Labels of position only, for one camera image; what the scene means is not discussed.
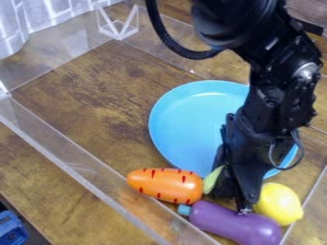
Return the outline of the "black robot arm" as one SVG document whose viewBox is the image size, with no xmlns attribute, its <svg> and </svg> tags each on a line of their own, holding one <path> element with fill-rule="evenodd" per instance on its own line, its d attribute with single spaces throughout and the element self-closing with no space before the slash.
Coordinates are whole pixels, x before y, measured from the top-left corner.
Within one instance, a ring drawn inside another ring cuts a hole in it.
<svg viewBox="0 0 327 245">
<path fill-rule="evenodd" d="M 303 147 L 298 128 L 316 112 L 314 87 L 320 52 L 286 11 L 286 0 L 194 0 L 194 27 L 216 50 L 250 64 L 250 93 L 226 115 L 214 166 L 223 168 L 212 194 L 236 200 L 240 213 L 258 202 L 264 174 L 282 170 L 291 148 Z"/>
</svg>

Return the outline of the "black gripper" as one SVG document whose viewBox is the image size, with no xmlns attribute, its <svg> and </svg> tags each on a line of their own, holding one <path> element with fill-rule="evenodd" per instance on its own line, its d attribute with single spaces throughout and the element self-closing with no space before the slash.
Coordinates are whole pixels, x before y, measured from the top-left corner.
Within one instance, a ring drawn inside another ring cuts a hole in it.
<svg viewBox="0 0 327 245">
<path fill-rule="evenodd" d="M 258 203 L 264 176 L 270 171 L 284 171 L 298 166 L 304 148 L 298 130 L 282 134 L 256 132 L 239 109 L 226 115 L 220 129 L 212 169 L 222 168 L 212 196 L 232 198 L 236 189 L 236 209 L 250 213 Z"/>
</svg>

